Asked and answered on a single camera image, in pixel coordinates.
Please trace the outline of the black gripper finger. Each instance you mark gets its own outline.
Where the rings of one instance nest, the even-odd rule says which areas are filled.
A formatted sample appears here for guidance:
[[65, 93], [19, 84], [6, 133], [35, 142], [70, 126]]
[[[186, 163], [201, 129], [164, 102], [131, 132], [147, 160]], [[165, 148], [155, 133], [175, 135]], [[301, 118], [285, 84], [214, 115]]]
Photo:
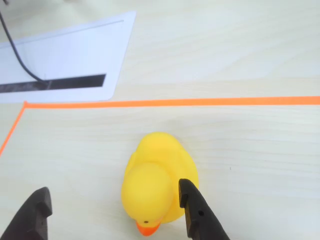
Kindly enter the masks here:
[[47, 240], [47, 218], [52, 214], [49, 188], [37, 189], [19, 208], [0, 238], [2, 240]]
[[229, 240], [198, 188], [182, 178], [179, 185], [179, 205], [185, 212], [187, 236], [193, 240]]

